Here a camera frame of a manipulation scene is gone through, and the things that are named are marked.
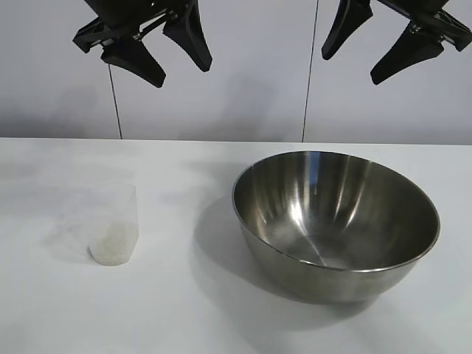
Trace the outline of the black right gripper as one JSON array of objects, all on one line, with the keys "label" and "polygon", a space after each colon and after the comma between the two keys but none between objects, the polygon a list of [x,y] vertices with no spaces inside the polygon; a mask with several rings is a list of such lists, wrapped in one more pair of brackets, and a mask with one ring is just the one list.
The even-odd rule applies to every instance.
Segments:
[{"label": "black right gripper", "polygon": [[[370,72],[379,85],[398,72],[443,52],[442,41],[461,52],[471,44],[471,30],[445,11],[448,1],[380,0],[408,18],[408,25],[391,49]],[[331,59],[344,42],[373,16],[370,0],[340,0],[333,25],[322,46],[322,58]]]}]

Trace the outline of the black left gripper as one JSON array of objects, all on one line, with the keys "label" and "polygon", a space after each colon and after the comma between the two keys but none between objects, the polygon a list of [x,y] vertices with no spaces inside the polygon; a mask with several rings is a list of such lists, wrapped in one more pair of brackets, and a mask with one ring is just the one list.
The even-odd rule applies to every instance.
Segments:
[{"label": "black left gripper", "polygon": [[202,72],[210,70],[212,56],[201,26],[197,0],[86,0],[86,3],[97,17],[80,28],[73,38],[73,43],[83,52],[89,52],[98,44],[107,45],[101,55],[105,63],[161,88],[166,74],[145,45],[137,40],[165,24],[164,35],[178,44]]}]

